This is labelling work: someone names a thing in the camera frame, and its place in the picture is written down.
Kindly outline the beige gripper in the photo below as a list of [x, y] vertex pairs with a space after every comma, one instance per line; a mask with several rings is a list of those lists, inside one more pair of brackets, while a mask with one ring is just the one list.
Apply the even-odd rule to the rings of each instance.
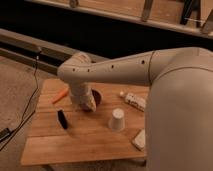
[[82, 110], [95, 111], [97, 108], [92, 88], [88, 83], [70, 84], [71, 101], [77, 104]]

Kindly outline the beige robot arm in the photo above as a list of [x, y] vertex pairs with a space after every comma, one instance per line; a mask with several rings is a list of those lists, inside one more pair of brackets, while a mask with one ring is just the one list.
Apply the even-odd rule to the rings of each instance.
[[90, 82], [150, 88], [145, 108], [148, 171], [213, 171], [213, 52], [154, 50], [93, 63], [76, 53], [58, 77], [71, 98], [94, 110]]

